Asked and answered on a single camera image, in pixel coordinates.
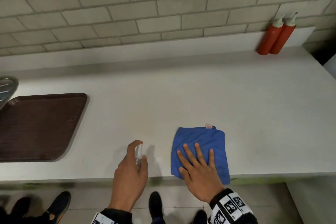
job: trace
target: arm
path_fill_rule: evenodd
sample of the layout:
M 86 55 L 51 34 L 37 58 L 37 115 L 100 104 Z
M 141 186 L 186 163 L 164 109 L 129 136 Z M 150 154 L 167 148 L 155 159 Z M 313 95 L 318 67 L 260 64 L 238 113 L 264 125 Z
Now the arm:
M 101 213 L 96 214 L 92 224 L 132 224 L 131 210 L 144 191 L 148 180 L 146 156 L 141 159 L 138 171 L 135 148 L 142 141 L 135 140 L 127 147 L 127 155 L 114 172 L 111 202 Z
M 188 190 L 199 200 L 207 202 L 212 214 L 208 219 L 209 224 L 257 224 L 257 219 L 252 210 L 245 204 L 237 193 L 229 188 L 224 188 L 215 167 L 215 155 L 209 152 L 209 165 L 204 160 L 201 148 L 195 143 L 197 158 L 192 154 L 187 144 L 184 150 L 191 161 L 184 158 L 177 151 L 183 167 L 179 171 L 188 187 Z

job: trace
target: backsplash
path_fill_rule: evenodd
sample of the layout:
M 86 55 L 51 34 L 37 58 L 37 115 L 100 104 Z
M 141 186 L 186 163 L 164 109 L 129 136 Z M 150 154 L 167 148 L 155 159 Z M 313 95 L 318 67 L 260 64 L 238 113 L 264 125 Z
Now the backsplash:
M 0 55 L 264 30 L 299 12 L 317 26 L 304 46 L 336 37 L 336 0 L 0 0 Z

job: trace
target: red bottle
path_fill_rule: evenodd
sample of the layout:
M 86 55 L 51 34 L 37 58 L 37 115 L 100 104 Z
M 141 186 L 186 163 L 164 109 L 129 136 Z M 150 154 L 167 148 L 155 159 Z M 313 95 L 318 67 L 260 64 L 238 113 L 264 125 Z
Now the red bottle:
M 267 29 L 263 39 L 261 40 L 261 43 L 259 44 L 259 47 L 257 49 L 257 52 L 260 55 L 267 55 L 277 38 L 279 37 L 283 27 L 284 23 L 282 22 L 283 16 L 273 22 L 273 24 Z
M 285 26 L 283 27 L 281 34 L 279 35 L 278 39 L 275 41 L 274 45 L 269 51 L 271 54 L 278 54 L 285 45 L 285 43 L 287 42 L 288 38 L 293 33 L 294 29 L 296 28 L 295 23 L 296 15 L 297 13 L 295 13 L 291 19 L 285 22 Z

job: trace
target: person's left hand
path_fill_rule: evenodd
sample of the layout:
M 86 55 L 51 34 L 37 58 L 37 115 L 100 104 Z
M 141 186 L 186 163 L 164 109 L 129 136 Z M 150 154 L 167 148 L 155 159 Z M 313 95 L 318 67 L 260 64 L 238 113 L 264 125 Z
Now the person's left hand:
M 142 157 L 139 172 L 135 160 L 135 148 L 142 143 L 135 140 L 128 145 L 127 155 L 114 172 L 112 197 L 108 208 L 131 212 L 143 193 L 148 180 L 147 157 Z

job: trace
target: floor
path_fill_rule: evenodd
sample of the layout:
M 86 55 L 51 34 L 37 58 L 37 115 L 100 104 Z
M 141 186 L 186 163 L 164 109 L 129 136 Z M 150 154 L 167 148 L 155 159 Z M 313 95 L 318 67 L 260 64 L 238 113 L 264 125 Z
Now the floor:
M 259 224 L 302 224 L 286 184 L 229 187 L 250 206 Z M 0 197 L 9 200 L 6 210 L 10 211 L 16 200 L 30 195 L 33 200 L 28 214 L 37 216 L 43 213 L 63 190 L 62 188 L 0 190 Z M 108 205 L 111 196 L 111 189 L 107 187 L 81 185 L 67 190 L 71 192 L 72 200 L 60 224 L 90 224 L 95 213 Z M 208 215 L 211 214 L 208 204 L 196 199 L 185 186 L 150 186 L 145 188 L 132 210 L 134 224 L 151 222 L 148 198 L 155 190 L 161 194 L 167 224 L 189 224 L 198 209 L 204 209 Z

